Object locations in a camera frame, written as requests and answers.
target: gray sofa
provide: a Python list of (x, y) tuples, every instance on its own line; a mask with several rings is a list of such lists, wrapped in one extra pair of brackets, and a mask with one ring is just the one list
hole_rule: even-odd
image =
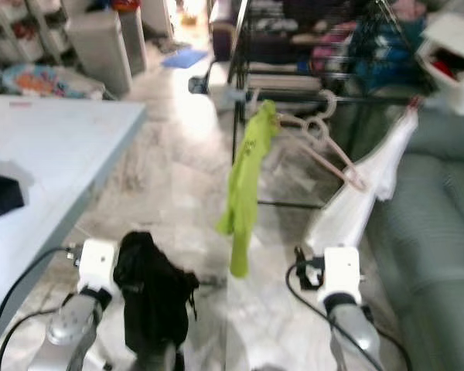
[[(365, 110), (353, 159), (397, 116), (395, 107)], [(367, 235), (414, 371), (464, 371), (464, 117), (425, 109), (419, 117), (394, 198), (376, 204)], [(343, 122), (334, 132), (342, 141)]]

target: floor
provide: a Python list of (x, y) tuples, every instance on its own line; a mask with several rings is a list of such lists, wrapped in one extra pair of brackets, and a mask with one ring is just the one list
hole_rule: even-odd
[[(187, 80), (203, 74), (206, 61), (188, 70), (167, 70), (151, 46), (148, 54), (148, 72), (135, 79), (125, 98), (145, 102), (148, 120), (68, 240), (119, 240), (133, 229), (150, 230), (172, 262), (224, 283), (196, 294), (199, 318), (189, 321), (183, 344), (188, 370), (335, 370), (328, 326), (300, 305), (284, 282), (294, 260), (293, 247), (312, 212), (261, 206), (249, 248), (250, 273), (242, 280), (228, 274), (231, 239), (214, 229), (225, 205), (230, 171), (232, 113), (224, 109), (228, 103), (223, 97), (227, 66), (213, 69), (210, 99), (187, 92)], [(215, 105), (220, 107), (218, 115)], [(334, 179), (292, 153), (280, 156), (280, 147), (274, 145), (265, 161), (261, 197), (327, 199), (336, 189)], [(397, 336), (367, 243), (361, 251), (367, 276), (361, 290), (380, 326)], [(58, 305), (76, 281), (75, 269), (56, 257), (17, 317)], [(110, 306), (98, 335), (116, 370), (132, 369), (135, 359), (125, 348), (122, 308), (122, 303)], [(43, 339), (46, 320), (30, 321), (16, 333), (4, 370), (26, 369)], [(397, 351), (382, 342), (387, 370), (403, 370)], [(95, 368), (87, 360), (84, 369)]]

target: wire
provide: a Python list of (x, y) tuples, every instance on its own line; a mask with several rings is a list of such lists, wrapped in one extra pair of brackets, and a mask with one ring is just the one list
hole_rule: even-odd
[(411, 357), (409, 357), (408, 352), (405, 350), (403, 345), (400, 342), (398, 342), (396, 339), (391, 337), (390, 335), (381, 331), (377, 326), (375, 326), (375, 329), (377, 330), (377, 332), (380, 334), (381, 337), (385, 338), (386, 340), (394, 344), (397, 349), (399, 349), (399, 352), (402, 354), (402, 358), (404, 358), (406, 369), (408, 369), (408, 371), (412, 371)]
[(12, 287), (9, 289), (7, 292), (7, 295), (3, 298), (2, 303), (0, 304), (0, 318), (3, 314), (3, 311), (5, 309), (5, 306), (7, 305), (7, 302), (9, 301), (10, 297), (12, 296), (12, 292), (19, 286), (21, 281), (24, 279), (25, 276), (27, 276), (43, 259), (48, 257), (50, 254), (56, 253), (57, 251), (69, 251), (68, 248), (65, 247), (55, 247), (51, 250), (45, 251), (43, 254), (41, 254), (39, 257), (37, 257), (27, 268), (26, 270), (19, 276), (19, 278), (14, 282)]
[(330, 318), (328, 318), (322, 311), (320, 311), (318, 308), (315, 308), (311, 303), (306, 301), (301, 295), (299, 295), (297, 292), (295, 292), (294, 288), (291, 286), (290, 283), (290, 276), (291, 273), (294, 269), (297, 269), (299, 267), (303, 267), (307, 265), (307, 261), (301, 261), (298, 263), (295, 263), (289, 267), (287, 270), (287, 273), (285, 274), (285, 283), (287, 284), (288, 290), (292, 293), (292, 295), (295, 296), (296, 299), (298, 299), (301, 303), (303, 303), (305, 306), (307, 306), (309, 309), (314, 311), (317, 315), (319, 315), (321, 318), (323, 318), (325, 321), (327, 321), (332, 327), (336, 328), (338, 332), (342, 334), (347, 340), (349, 340), (356, 348), (359, 350), (359, 352), (368, 360), (368, 362), (377, 370), (377, 371), (384, 371), (378, 361), (376, 361), (372, 356), (370, 356), (363, 348), (360, 347), (359, 344), (357, 344), (357, 341), (354, 340), (354, 338), (349, 335), (347, 331), (345, 331), (342, 327), (337, 325), (334, 321), (332, 321)]
[(48, 309), (46, 311), (35, 311), (33, 313), (30, 313), (28, 314), (26, 317), (18, 320), (13, 326), (12, 328), (9, 330), (9, 332), (7, 332), (7, 335), (4, 337), (3, 339), (3, 343), (2, 343), (2, 346), (0, 347), (0, 369), (2, 369), (2, 360), (3, 360), (3, 356), (5, 354), (5, 349), (7, 348), (7, 344), (9, 343), (10, 341), (10, 338), (12, 337), (12, 335), (14, 334), (14, 331), (20, 326), (22, 325), (22, 323), (24, 323), (25, 321), (27, 321), (28, 319), (32, 318), (32, 317), (36, 317), (37, 315), (50, 315), (52, 313), (55, 313), (56, 311), (58, 310), (58, 308), (52, 308), (52, 309)]

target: white table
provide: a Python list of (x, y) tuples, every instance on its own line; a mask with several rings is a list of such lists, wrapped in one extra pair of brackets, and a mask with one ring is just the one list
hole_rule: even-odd
[[(26, 202), (0, 216), (0, 302), (35, 256), (62, 243), (144, 120), (144, 104), (0, 96), (0, 175), (19, 180)], [(0, 332), (42, 272), (17, 288)]]

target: green cloth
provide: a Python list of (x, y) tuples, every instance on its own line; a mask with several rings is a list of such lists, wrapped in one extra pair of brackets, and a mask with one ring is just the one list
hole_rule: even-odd
[(278, 133), (275, 103), (266, 100), (247, 123), (244, 140), (229, 177), (227, 210), (217, 231), (234, 234), (230, 272), (247, 275), (247, 247), (258, 216), (258, 177), (261, 160), (270, 151), (271, 139)]

